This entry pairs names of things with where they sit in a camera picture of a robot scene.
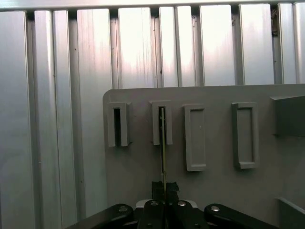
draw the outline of gray bracket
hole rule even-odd
[[[259,163],[258,115],[256,103],[232,103],[234,165],[256,168]]]
[[[108,103],[108,144],[109,147],[128,146],[129,140],[129,106],[130,103]]]
[[[184,105],[185,157],[189,172],[205,169],[204,105]]]
[[[276,134],[305,137],[305,96],[273,98]]]
[[[150,101],[152,104],[152,132],[153,132],[153,144],[155,146],[160,145],[159,137],[159,108],[165,108],[165,130],[166,130],[166,144],[173,144],[172,134],[172,106],[171,101]]]
[[[300,229],[305,226],[305,210],[285,198],[279,198],[280,228]]]

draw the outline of corrugated metal wall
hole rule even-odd
[[[0,228],[106,207],[106,91],[305,83],[304,21],[305,3],[0,12]]]

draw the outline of silver vertical profile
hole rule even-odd
[[[86,217],[107,206],[102,98],[112,88],[108,9],[78,10],[82,160]]]
[[[153,87],[150,8],[119,9],[122,88]]]
[[[175,14],[173,7],[160,7],[163,87],[178,86]]]
[[[293,6],[278,4],[282,82],[296,83]]]
[[[239,5],[239,15],[244,84],[274,84],[270,5]]]
[[[77,222],[68,12],[54,11],[53,20],[61,214],[66,228]]]
[[[205,86],[235,85],[231,6],[201,6]]]
[[[294,4],[297,83],[305,83],[305,3]]]
[[[178,6],[175,13],[179,86],[196,86],[191,7]]]
[[[34,76],[44,229],[62,228],[52,27],[50,11],[35,11]]]
[[[35,229],[25,12],[0,12],[0,228]]]

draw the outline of rectangular slot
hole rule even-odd
[[[128,146],[129,144],[129,104],[108,104],[108,145]]]
[[[237,168],[258,166],[258,123],[256,103],[233,103],[233,150]]]
[[[151,101],[152,104],[152,133],[153,133],[153,144],[155,146],[160,145],[160,127],[159,127],[159,109],[164,108],[165,110],[165,135],[166,144],[173,144],[172,134],[172,106],[171,101]]]
[[[119,108],[114,108],[114,139],[115,145],[121,145],[121,111]]]
[[[205,163],[205,132],[203,104],[184,106],[187,171],[202,171]]]

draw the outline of gray panel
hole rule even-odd
[[[305,96],[274,98],[276,134],[305,137]]]
[[[245,85],[274,84],[270,5],[240,5]]]
[[[283,192],[289,196],[295,193],[298,201],[294,202],[300,206],[304,204],[305,185],[300,182],[304,166],[300,162],[304,161],[305,154],[304,147],[301,147],[304,146],[302,139],[288,143],[274,135],[275,109],[270,97],[304,95],[304,90],[304,84],[278,84],[107,92],[103,98],[104,106],[119,101],[132,102],[133,108],[129,121],[132,144],[124,149],[105,148],[109,204],[124,202],[134,206],[139,199],[150,198],[152,181],[160,181],[160,152],[152,142],[151,105],[148,101],[167,99],[172,106],[173,145],[166,146],[166,174],[168,182],[178,183],[179,198],[192,199],[199,209],[220,203],[277,226],[275,197],[282,196]],[[260,164],[251,170],[234,167],[231,104],[241,99],[257,103],[259,112]],[[185,169],[185,104],[204,104],[205,107],[207,167],[204,172],[191,173]],[[104,107],[105,118],[106,115],[107,108]]]
[[[297,83],[305,83],[305,3],[294,4]]]
[[[149,8],[119,9],[122,88],[153,87]]]
[[[0,228],[37,228],[25,12],[0,12]]]
[[[235,85],[231,6],[201,6],[205,86]]]
[[[184,106],[184,125],[186,169],[187,171],[202,171],[206,166],[203,104]]]
[[[175,13],[179,86],[196,86],[191,7],[179,6]]]
[[[283,83],[296,83],[295,37],[292,4],[278,4]]]
[[[262,3],[262,2],[295,2],[295,0],[2,0],[0,2],[0,10],[18,10],[18,9],[66,9],[66,8],[107,8],[107,7],[140,7],[140,6],[168,6],[168,5],[189,5],[194,4],[198,5],[201,3],[213,3],[213,4],[222,4],[222,3]]]
[[[82,159],[86,216],[106,208],[103,108],[111,89],[109,10],[78,10]]]
[[[305,225],[305,210],[287,199],[279,198],[281,229],[299,229]]]
[[[127,103],[108,103],[108,145],[113,146],[128,146],[129,140],[129,104]],[[120,144],[116,143],[116,135],[120,137]]]
[[[35,12],[35,88],[40,154],[43,228],[61,228],[52,13]]]
[[[66,228],[77,222],[68,12],[55,11],[53,19],[61,214],[62,226]]]
[[[234,165],[256,168],[259,163],[258,114],[256,103],[232,103]]]
[[[152,131],[153,144],[160,145],[160,126],[159,126],[159,108],[165,108],[165,130],[166,130],[166,144],[173,144],[172,133],[172,106],[171,101],[150,101],[152,104]]]
[[[175,15],[173,7],[160,7],[163,87],[178,86]]]

